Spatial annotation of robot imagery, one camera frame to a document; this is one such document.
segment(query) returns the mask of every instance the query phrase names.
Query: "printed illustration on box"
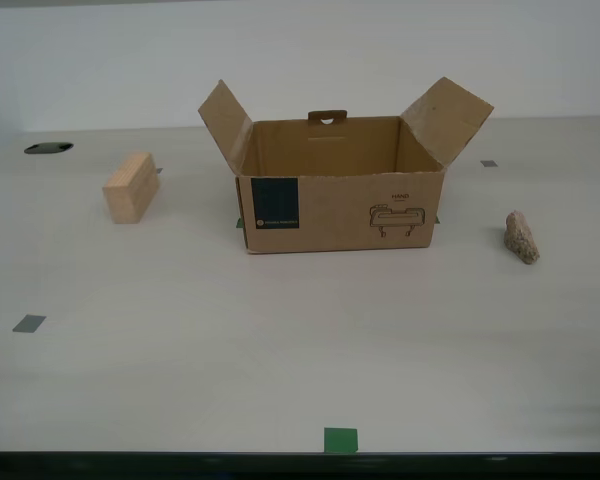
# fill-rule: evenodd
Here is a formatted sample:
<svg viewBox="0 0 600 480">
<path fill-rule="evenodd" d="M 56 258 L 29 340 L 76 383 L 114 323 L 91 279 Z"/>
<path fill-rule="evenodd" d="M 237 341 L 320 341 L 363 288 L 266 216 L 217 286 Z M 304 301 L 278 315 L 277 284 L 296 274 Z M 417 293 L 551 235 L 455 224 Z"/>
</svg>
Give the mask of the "printed illustration on box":
<svg viewBox="0 0 600 480">
<path fill-rule="evenodd" d="M 377 227 L 380 230 L 382 238 L 387 236 L 384 231 L 387 227 L 407 227 L 405 236 L 409 237 L 416 227 L 424 225 L 423 208 L 405 208 L 395 210 L 389 208 L 389 205 L 374 205 L 369 212 L 371 214 L 371 227 Z"/>
</svg>

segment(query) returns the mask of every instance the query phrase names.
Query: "box handle hole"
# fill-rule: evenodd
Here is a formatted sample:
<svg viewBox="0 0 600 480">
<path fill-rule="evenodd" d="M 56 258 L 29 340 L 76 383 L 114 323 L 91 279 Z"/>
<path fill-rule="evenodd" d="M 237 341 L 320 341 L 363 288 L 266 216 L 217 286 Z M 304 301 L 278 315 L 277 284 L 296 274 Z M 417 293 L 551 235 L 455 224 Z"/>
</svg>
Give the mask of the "box handle hole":
<svg viewBox="0 0 600 480">
<path fill-rule="evenodd" d="M 346 110 L 316 110 L 309 112 L 309 123 L 317 125 L 335 125 L 347 118 Z"/>
</svg>

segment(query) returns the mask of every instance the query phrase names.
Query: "wooden block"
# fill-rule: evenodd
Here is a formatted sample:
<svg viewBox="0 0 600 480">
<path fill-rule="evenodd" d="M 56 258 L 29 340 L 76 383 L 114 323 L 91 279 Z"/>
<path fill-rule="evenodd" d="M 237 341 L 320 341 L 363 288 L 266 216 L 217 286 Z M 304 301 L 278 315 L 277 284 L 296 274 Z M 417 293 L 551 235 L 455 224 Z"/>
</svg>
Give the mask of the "wooden block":
<svg viewBox="0 0 600 480">
<path fill-rule="evenodd" d="M 160 181 L 148 152 L 129 155 L 102 188 L 114 223 L 138 223 L 153 200 Z"/>
</svg>

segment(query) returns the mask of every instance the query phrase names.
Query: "green tape marker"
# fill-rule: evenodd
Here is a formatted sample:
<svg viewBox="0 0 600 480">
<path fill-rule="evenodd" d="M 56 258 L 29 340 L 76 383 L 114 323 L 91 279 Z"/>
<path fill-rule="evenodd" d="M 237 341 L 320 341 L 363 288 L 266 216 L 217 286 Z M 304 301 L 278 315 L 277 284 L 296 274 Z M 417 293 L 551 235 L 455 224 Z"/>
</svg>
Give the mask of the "green tape marker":
<svg viewBox="0 0 600 480">
<path fill-rule="evenodd" d="M 358 430 L 355 428 L 325 428 L 324 453 L 356 453 Z"/>
</svg>

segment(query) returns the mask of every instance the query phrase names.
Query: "white wall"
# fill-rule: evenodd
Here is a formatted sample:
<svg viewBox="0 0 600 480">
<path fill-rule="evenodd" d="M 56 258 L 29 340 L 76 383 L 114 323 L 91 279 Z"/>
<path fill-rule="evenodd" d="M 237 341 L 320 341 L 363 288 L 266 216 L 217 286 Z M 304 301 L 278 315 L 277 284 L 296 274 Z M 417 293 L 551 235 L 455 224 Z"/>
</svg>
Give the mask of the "white wall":
<svg viewBox="0 0 600 480">
<path fill-rule="evenodd" d="M 0 101 L 25 130 L 199 125 L 219 78 L 256 120 L 397 114 L 442 75 L 495 116 L 600 115 L 600 0 L 0 9 L 0 80 L 17 95 Z"/>
</svg>

